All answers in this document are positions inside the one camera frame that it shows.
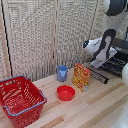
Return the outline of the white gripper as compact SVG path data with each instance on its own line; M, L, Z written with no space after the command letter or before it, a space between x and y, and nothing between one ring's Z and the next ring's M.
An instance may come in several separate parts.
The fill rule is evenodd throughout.
M116 31L114 29L108 29L104 32L102 37L94 40L87 40L83 44L86 53L93 57L91 65L95 68L100 67L117 53L117 51L111 47L115 35Z

